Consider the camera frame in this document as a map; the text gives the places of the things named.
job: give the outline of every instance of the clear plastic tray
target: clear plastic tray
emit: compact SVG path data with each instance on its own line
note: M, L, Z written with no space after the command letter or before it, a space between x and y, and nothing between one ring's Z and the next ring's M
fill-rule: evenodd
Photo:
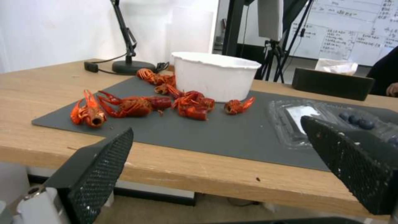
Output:
M290 149L312 148L300 124L300 118L304 115L339 125L343 130L362 130L359 126L352 125L340 118L339 114L343 112L372 121L375 127L369 132L383 141L388 141L391 137L398 138L397 125L384 123L368 112L351 107L331 105L312 100L278 100L269 104L269 117L275 127L279 141Z

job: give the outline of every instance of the cooked crayfish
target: cooked crayfish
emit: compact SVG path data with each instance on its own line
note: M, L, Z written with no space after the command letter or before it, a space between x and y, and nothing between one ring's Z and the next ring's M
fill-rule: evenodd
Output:
M165 96L129 96L123 99L115 97L114 95L99 91L106 96L98 96L98 102L104 110L112 117L124 118L130 117L143 117L156 110L160 115L163 111L172 106L172 101L169 97ZM111 106L118 105L119 110L115 111Z
M176 86L175 75L160 75L152 72L150 69L140 69L137 71L137 77L155 85L155 92L162 95L168 94L166 85Z
M96 99L89 90L83 91L86 98L86 105L80 107L83 99L79 100L70 113L70 119L74 124L86 123L92 128L101 127L106 121L104 111L99 107Z
M224 111L230 115L243 113L254 103L254 100L254 97L251 97L245 102L230 100L224 105Z
M172 108L178 109L178 114L196 120L207 120L207 113L214 109L214 100L205 98L197 91L181 92L173 86L167 85L174 101Z

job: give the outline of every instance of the white paper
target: white paper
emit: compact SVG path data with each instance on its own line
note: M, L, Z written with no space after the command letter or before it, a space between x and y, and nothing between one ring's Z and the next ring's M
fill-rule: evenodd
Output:
M294 122L296 123L298 129L301 133L305 134L305 131L301 127L301 117L302 116L313 116L313 115L320 115L318 111L316 111L311 106L294 106L286 109L290 116L293 118Z
M315 70L337 73L342 75L354 75L358 64L349 61L338 61L326 58L320 58L316 63Z

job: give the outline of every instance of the plastic container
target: plastic container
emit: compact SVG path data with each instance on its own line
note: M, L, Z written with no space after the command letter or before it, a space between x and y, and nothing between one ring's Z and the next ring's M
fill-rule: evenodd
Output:
M173 52L177 89L196 90L216 102L244 100L261 64L237 57Z

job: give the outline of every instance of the whiteboard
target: whiteboard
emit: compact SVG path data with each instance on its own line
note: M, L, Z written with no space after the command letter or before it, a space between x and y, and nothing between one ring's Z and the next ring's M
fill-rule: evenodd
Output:
M304 9L292 23L287 47ZM398 0L314 0L305 29L292 56L373 66L398 46Z

